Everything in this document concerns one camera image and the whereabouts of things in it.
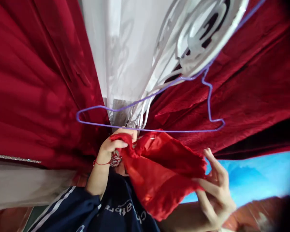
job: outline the sequined trim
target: sequined trim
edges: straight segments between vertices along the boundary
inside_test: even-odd
[[[42,161],[38,161],[38,160],[23,159],[23,158],[19,158],[19,157],[5,156],[5,155],[0,155],[0,159],[17,160],[17,161],[23,161],[23,162],[29,162],[29,163],[42,163]]]
[[[110,166],[111,167],[118,167],[120,161],[121,161],[121,155],[119,155],[118,150],[115,150],[112,153],[112,158],[111,158]]]

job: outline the blue surface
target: blue surface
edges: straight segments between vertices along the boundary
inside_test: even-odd
[[[229,173],[230,192],[237,207],[253,200],[290,195],[290,152],[219,163]],[[181,203],[197,200],[196,194],[191,193]]]

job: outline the wrist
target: wrist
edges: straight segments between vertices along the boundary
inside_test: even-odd
[[[100,149],[96,161],[100,164],[102,163],[104,164],[110,162],[111,158],[112,158],[111,152]]]

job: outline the red string bracelet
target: red string bracelet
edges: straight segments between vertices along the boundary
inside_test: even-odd
[[[110,164],[110,163],[111,163],[111,161],[109,161],[109,162],[106,163],[106,164],[99,164],[99,163],[96,162],[96,160],[94,160],[94,162],[93,162],[93,166],[94,166],[94,164],[98,164],[98,165],[107,165],[107,164]]]

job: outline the left hand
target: left hand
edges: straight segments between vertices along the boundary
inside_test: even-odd
[[[126,134],[131,135],[132,143],[134,143],[137,140],[138,132],[136,130],[120,128],[117,131],[115,131],[113,134],[119,134],[119,133],[126,133]],[[110,137],[109,137],[101,145],[100,152],[111,153],[111,152],[115,151],[116,148],[125,148],[127,146],[128,146],[128,144],[126,144],[124,141],[121,141],[121,140],[111,141]]]
[[[210,162],[212,171],[207,180],[194,179],[205,190],[198,190],[196,194],[210,230],[218,230],[236,210],[236,205],[231,198],[227,170],[215,159],[209,148],[204,150],[204,156]]]

